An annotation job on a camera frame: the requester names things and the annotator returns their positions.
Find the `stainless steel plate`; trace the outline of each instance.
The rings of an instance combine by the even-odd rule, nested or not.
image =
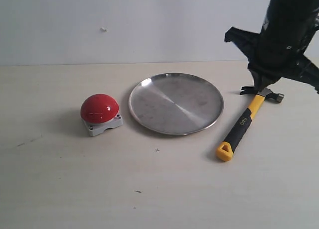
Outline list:
[[[219,90],[189,74],[160,74],[140,82],[129,108],[141,125],[163,134],[186,135],[212,126],[223,111]]]

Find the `claw hammer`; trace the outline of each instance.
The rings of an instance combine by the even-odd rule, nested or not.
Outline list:
[[[233,128],[226,136],[225,140],[216,150],[216,156],[225,162],[232,159],[237,145],[244,136],[263,102],[267,99],[272,99],[275,102],[280,103],[284,98],[283,94],[275,94],[268,88],[258,92],[255,90],[254,86],[244,86],[241,88],[241,90],[241,95],[255,94],[256,96],[247,109],[243,112],[243,114],[239,117]]]

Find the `white table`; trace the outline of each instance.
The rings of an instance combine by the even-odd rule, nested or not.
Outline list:
[[[0,228],[318,228],[319,95],[313,87],[286,79],[271,86],[285,94],[283,102],[264,103],[232,161],[214,158],[252,98],[238,95],[252,84],[246,66],[1,67]],[[225,108],[214,126],[165,137],[130,118],[132,87],[164,72],[194,74],[221,91]],[[96,93],[119,102],[125,124],[88,137],[79,110]]]

